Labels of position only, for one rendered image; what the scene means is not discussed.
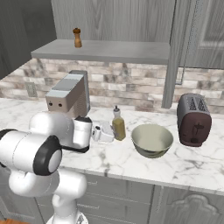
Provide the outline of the grey ornate base cabinet door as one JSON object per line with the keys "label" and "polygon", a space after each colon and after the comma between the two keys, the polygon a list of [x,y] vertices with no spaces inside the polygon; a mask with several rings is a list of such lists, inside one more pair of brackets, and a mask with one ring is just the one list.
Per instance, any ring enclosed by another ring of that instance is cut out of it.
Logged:
{"label": "grey ornate base cabinet door", "polygon": [[[157,213],[161,187],[164,193]],[[224,224],[224,196],[156,185],[149,224]]]}

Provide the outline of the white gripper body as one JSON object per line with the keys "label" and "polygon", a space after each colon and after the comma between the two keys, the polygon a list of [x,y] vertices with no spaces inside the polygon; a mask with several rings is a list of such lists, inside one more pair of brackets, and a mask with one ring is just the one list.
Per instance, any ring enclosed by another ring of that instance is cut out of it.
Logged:
{"label": "white gripper body", "polygon": [[109,143],[113,142],[115,135],[114,135],[114,131],[112,130],[109,122],[101,121],[100,125],[101,125],[100,140],[103,142],[109,142]]}

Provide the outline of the pale green mixing bowl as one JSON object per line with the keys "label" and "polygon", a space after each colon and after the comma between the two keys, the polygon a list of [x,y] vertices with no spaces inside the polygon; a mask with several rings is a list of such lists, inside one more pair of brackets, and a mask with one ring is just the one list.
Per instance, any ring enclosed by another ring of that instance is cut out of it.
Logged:
{"label": "pale green mixing bowl", "polygon": [[157,124],[141,124],[131,132],[136,151],[146,158],[162,157],[173,144],[172,133]]}

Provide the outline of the grey and maroon toaster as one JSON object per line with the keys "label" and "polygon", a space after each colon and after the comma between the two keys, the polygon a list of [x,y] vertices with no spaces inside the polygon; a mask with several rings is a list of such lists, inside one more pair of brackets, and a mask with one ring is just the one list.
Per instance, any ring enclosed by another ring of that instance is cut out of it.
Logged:
{"label": "grey and maroon toaster", "polygon": [[208,138],[212,117],[204,97],[182,94],[177,106],[179,141],[185,146],[200,147]]}

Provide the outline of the olive oil bottle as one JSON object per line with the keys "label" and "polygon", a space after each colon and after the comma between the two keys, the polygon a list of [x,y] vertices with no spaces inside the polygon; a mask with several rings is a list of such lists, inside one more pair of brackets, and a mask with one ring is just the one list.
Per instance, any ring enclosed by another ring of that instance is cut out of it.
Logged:
{"label": "olive oil bottle", "polygon": [[121,117],[121,110],[117,106],[115,106],[113,112],[115,117],[112,121],[112,126],[115,132],[115,139],[118,141],[122,141],[126,137],[126,133],[124,120]]}

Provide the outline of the brown pepper shaker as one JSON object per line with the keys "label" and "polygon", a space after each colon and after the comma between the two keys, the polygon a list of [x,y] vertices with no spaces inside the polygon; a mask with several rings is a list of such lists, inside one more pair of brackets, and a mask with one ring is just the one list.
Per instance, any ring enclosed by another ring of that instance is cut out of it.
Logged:
{"label": "brown pepper shaker", "polygon": [[74,34],[74,46],[76,48],[81,48],[82,43],[81,43],[81,29],[80,28],[74,28],[73,29],[73,34]]}

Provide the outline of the grey cabinet shelf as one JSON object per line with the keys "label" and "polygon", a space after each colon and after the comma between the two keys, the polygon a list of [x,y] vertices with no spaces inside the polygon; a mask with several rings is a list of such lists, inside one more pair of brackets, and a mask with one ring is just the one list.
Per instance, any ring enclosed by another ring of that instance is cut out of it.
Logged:
{"label": "grey cabinet shelf", "polygon": [[83,40],[76,48],[71,39],[56,39],[31,53],[33,58],[166,65],[170,45],[159,42]]}

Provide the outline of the grey coffee machine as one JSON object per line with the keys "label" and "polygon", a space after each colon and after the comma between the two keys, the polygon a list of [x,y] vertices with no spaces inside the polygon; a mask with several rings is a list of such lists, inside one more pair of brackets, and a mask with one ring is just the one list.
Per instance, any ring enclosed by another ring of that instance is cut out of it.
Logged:
{"label": "grey coffee machine", "polygon": [[49,111],[68,114],[70,117],[86,116],[90,110],[88,72],[72,70],[46,95]]}

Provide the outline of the grey drawer front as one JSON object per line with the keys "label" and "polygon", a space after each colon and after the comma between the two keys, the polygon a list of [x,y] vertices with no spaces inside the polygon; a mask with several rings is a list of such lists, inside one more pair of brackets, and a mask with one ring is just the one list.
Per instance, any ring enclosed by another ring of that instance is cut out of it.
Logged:
{"label": "grey drawer front", "polygon": [[149,204],[151,202],[152,185],[139,183],[118,178],[86,175],[87,182],[98,182],[98,185],[89,185],[88,193],[95,193],[103,196],[118,199],[133,200],[140,203]]}
{"label": "grey drawer front", "polygon": [[126,221],[132,224],[148,224],[149,204],[89,193],[86,193],[83,197],[77,199],[77,203],[94,207],[100,206],[99,210],[80,207],[80,210],[84,214],[116,221]]}

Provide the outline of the grey panelled cabinet door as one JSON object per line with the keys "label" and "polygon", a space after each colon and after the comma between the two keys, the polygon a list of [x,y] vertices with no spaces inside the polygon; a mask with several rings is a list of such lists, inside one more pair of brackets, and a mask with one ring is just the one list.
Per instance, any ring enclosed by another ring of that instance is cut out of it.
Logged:
{"label": "grey panelled cabinet door", "polygon": [[184,67],[224,69],[224,0],[192,0]]}

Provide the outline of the open grey cabinet door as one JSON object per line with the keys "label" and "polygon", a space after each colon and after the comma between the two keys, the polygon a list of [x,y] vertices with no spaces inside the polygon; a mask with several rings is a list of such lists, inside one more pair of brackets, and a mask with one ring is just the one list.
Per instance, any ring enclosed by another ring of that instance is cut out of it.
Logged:
{"label": "open grey cabinet door", "polygon": [[0,80],[55,39],[51,0],[0,0]]}
{"label": "open grey cabinet door", "polygon": [[177,74],[184,49],[188,20],[191,17],[192,0],[175,0],[174,16],[171,28],[169,59],[164,82],[162,108],[169,109],[176,85]]}

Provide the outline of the grey wall outlet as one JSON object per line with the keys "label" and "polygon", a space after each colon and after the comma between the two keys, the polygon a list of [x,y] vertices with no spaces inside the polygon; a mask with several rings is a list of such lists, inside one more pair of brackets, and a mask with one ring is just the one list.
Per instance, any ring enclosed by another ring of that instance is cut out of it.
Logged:
{"label": "grey wall outlet", "polygon": [[37,97],[37,90],[34,82],[26,82],[25,83],[27,94],[29,97]]}

